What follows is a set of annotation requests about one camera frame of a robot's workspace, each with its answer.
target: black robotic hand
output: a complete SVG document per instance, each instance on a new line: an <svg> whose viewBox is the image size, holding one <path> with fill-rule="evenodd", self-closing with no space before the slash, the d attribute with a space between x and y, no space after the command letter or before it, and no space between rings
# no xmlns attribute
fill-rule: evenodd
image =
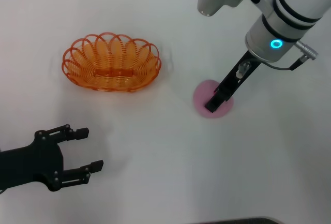
<svg viewBox="0 0 331 224"><path fill-rule="evenodd" d="M91 173L102 170L103 160L64 171L63 156L57 144L85 139L88 132L88 128L74 131L70 125L40 130L35 133L35 139L29 146L0 152L0 193L30 182L41 182L50 191L87 184Z"/></svg>

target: blue led ring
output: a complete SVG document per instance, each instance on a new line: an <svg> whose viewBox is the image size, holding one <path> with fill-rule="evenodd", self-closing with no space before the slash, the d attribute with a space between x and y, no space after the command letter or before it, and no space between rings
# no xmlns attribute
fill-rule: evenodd
<svg viewBox="0 0 331 224"><path fill-rule="evenodd" d="M283 46L283 41L281 41L280 39L274 39L273 41L271 41L270 46L274 49L279 49Z"/></svg>

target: cable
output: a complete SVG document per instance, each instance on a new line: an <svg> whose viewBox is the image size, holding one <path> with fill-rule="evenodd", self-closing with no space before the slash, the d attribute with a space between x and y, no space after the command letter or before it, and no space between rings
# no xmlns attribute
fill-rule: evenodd
<svg viewBox="0 0 331 224"><path fill-rule="evenodd" d="M243 61L243 63L244 62L260 62L260 63L262 63L262 64L270 67L271 69L275 69L275 70L291 70L290 67L289 68L276 67L276 66L273 66L273 65L271 65L271 64L269 64L267 62L261 61L261 60L259 60L257 58L249 58L249 59Z"/></svg>

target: orange wicker basket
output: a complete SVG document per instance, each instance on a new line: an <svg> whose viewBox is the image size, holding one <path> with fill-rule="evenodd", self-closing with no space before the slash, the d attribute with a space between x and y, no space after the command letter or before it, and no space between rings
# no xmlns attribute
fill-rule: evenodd
<svg viewBox="0 0 331 224"><path fill-rule="evenodd" d="M96 91L138 91L151 84L160 69L155 45L113 33L90 34L76 40L62 62L62 71L71 82Z"/></svg>

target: white table surface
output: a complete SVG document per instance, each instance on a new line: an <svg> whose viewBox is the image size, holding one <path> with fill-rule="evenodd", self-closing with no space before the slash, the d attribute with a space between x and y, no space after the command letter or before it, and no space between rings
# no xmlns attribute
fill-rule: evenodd
<svg viewBox="0 0 331 224"><path fill-rule="evenodd" d="M259 16L248 1L207 18L197 0L0 0L0 147L63 124L89 138L61 144L65 169L103 159L90 183L40 183L0 196L5 224L180 224L252 216L284 224L331 220L331 13L306 35L320 57L294 72L260 66L224 118L192 105L245 53ZM79 88L62 54L87 34L144 38L161 51L157 81L134 94ZM279 66L300 56L293 49Z"/></svg>

